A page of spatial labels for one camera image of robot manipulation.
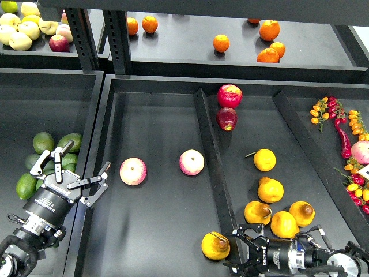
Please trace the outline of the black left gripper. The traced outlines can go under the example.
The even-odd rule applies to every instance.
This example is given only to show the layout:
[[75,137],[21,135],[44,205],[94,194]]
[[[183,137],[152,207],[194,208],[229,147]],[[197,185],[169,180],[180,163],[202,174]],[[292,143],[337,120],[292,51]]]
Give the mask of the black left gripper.
[[[62,172],[62,158],[73,146],[74,141],[70,140],[63,148],[56,147],[53,151],[44,150],[29,171],[31,176],[44,180],[44,186],[35,192],[23,209],[53,226],[61,224],[78,201],[86,207],[93,207],[108,188],[106,180],[110,162],[104,164],[97,176],[90,178],[81,179],[69,170]],[[43,170],[49,160],[54,163],[55,173],[46,176]]]

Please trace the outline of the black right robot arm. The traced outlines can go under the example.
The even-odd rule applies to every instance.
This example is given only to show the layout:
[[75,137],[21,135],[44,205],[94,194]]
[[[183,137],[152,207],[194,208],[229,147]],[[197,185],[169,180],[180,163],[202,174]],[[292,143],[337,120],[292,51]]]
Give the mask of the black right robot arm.
[[237,276],[360,276],[368,251],[349,241],[344,249],[333,249],[320,225],[298,232],[293,239],[264,236],[262,223],[240,224],[231,235],[247,245],[244,263],[224,265]]

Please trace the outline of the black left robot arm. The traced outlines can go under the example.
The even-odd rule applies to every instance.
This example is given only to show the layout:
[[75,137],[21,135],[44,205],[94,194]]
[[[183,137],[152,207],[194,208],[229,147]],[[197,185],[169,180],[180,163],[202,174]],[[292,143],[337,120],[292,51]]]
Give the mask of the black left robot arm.
[[63,147],[43,151],[31,168],[30,175],[43,183],[23,207],[27,218],[7,216],[19,227],[1,242],[1,276],[28,276],[44,258],[45,249],[63,240],[63,222],[73,206],[81,202],[92,207],[108,188],[110,162],[97,176],[86,179],[62,167],[62,158],[73,145],[70,140]]

